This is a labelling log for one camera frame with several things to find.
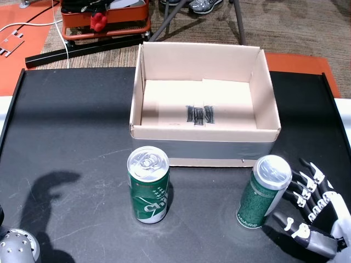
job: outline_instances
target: aluminum can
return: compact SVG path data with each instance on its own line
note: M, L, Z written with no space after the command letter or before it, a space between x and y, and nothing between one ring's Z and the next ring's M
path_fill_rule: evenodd
M127 161L129 188L136 218L153 224L167 213L169 160L159 148L134 150Z
M261 227L278 204L291 179L290 166L283 158L267 155L257 160L236 212L240 224L247 228Z

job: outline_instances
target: open cardboard box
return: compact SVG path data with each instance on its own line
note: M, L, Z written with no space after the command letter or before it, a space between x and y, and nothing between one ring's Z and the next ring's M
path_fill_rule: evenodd
M139 46L130 118L134 148L161 148L173 166L251 167L269 154L280 129L259 47Z

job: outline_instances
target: white cable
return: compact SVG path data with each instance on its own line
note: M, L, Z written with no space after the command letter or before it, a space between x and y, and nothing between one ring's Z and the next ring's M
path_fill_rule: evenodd
M7 26L4 26L2 29L0 29L0 32L3 31L5 28L8 28L10 26L21 26L21 25L26 25L26 26L51 26L54 25L55 22L52 23L47 23L47 24L33 24L33 23L24 23L24 22L20 22L20 23L13 23L13 24L9 24Z
M65 43L64 38L63 38L62 35L61 35L61 32L60 32L60 30L59 30L59 27L57 26L57 23L58 23L58 22L56 22L56 18L55 18L54 0L52 0L52 5L53 5L52 10L53 10L53 16L54 16L54 24L55 24L56 29L57 29L57 32L59 33L59 36L60 36L60 38L61 38L61 40L62 40L62 43L64 44L65 49L66 49L66 53L67 53L67 68L70 68L70 58L69 58L69 55L68 55L67 45L66 45L66 43Z

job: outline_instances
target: can lid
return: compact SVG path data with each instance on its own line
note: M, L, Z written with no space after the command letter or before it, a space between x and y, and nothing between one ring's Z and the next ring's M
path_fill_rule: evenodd
M263 187L271 190L286 188L292 179L289 164L277 155L261 157L253 167L253 173Z
M142 182L154 182L167 173L169 160L161 149L144 146L129 155L127 168L135 179Z

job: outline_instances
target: brown carpet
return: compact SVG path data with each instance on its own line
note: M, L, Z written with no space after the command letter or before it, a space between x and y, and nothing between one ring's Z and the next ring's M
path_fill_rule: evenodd
M2 0L0 5L18 3ZM344 98L351 98L351 24L349 0L245 0L240 1L248 45L266 52L296 53L327 58ZM161 25L163 6L150 3L152 30ZM183 8L161 35L165 41L238 44L234 7L228 0L204 16ZM43 52L63 44L53 26ZM134 66L137 47L111 50L70 59L71 67ZM39 67L64 68L66 61Z

